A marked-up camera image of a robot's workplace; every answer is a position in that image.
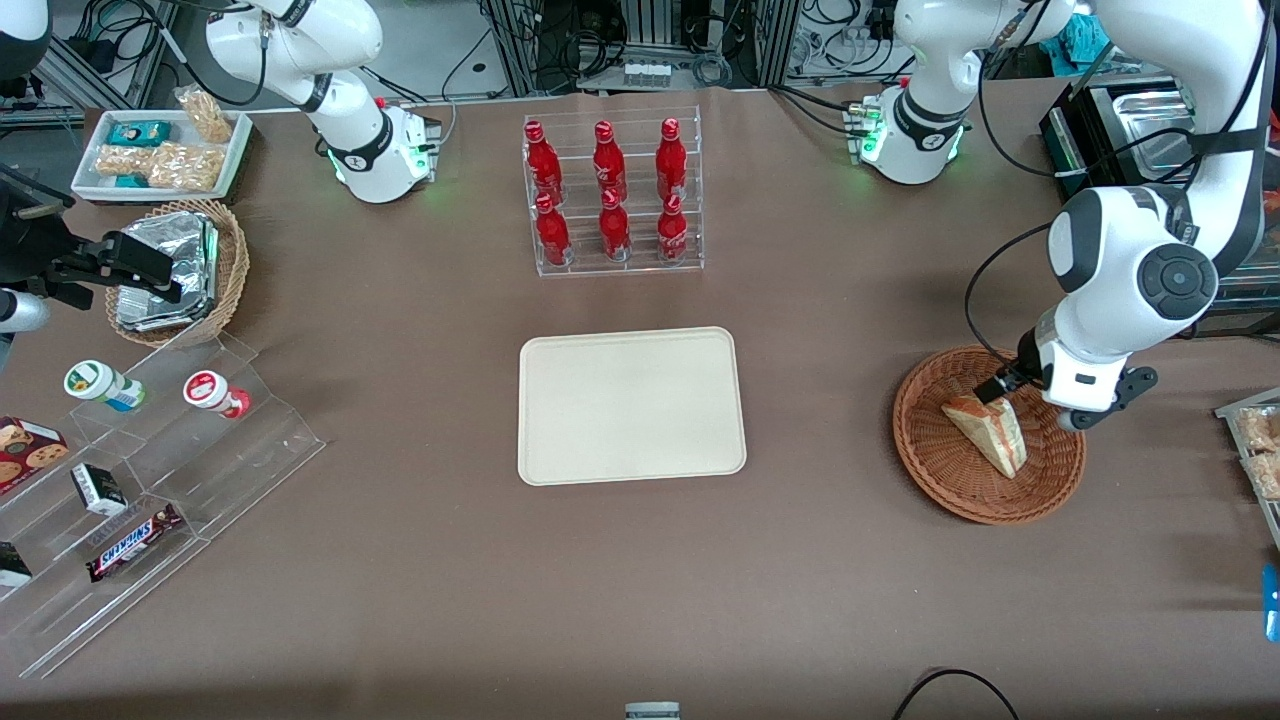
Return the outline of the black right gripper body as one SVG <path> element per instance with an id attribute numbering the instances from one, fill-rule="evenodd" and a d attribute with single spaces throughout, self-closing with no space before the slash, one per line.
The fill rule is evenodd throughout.
<path id="1" fill-rule="evenodd" d="M 1 283 L 23 284 L 76 251 L 59 201 L 44 202 L 3 176 Z"/>

